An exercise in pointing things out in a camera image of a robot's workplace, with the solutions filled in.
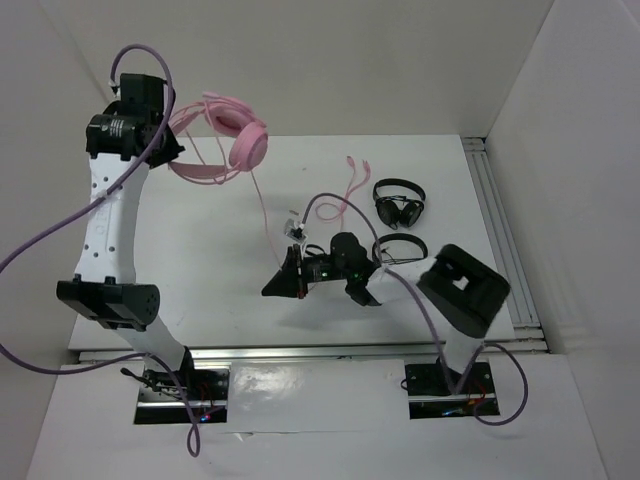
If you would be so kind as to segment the pink headphones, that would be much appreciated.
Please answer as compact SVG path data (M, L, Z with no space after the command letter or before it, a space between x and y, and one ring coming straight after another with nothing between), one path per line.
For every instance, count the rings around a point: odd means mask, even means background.
M221 160L209 163L189 132L202 120L211 128ZM245 102L205 92L200 100L179 108L170 118L175 135L184 135L196 156L194 163L173 161L169 169L197 185L222 185L241 173L250 173L263 161L268 148L267 126Z

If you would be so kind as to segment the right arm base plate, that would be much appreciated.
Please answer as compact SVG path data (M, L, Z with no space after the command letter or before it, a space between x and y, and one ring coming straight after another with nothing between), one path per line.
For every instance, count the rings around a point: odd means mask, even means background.
M500 414L493 375L488 362L476 363L461 393L452 395L442 369L435 363L406 364L400 387L408 395L409 418L437 419Z

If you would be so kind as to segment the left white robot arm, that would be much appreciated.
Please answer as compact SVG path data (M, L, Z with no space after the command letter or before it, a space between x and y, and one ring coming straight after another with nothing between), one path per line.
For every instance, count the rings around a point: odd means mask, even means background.
M191 352L160 319L158 287L137 282L134 266L143 184L150 169L176 159L183 150L171 130L160 127L165 84L154 76L124 74L119 99L90 120L90 199L98 205L88 216L74 276L58 283L56 296L146 354L150 376L162 377L163 389L184 399L197 387Z

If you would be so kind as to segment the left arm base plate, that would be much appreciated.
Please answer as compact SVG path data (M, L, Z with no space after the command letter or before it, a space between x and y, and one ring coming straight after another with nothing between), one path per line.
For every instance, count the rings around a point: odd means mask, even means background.
M175 425L190 422L181 394L200 424L227 422L230 372L228 369L196 369L190 380L178 388L167 374L145 370L134 374L127 368L120 373L139 383L134 423L136 425Z

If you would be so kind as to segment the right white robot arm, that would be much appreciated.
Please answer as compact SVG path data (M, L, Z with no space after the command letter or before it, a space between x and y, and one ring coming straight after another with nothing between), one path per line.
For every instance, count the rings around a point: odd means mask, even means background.
M332 281L343 281L347 297L363 307L413 300L436 344L438 384L452 393L469 383L511 290L503 276L454 244L434 256L390 265L371 258L354 234L344 232L334 235L327 253L306 256L299 245L289 246L261 295L303 299L312 285Z

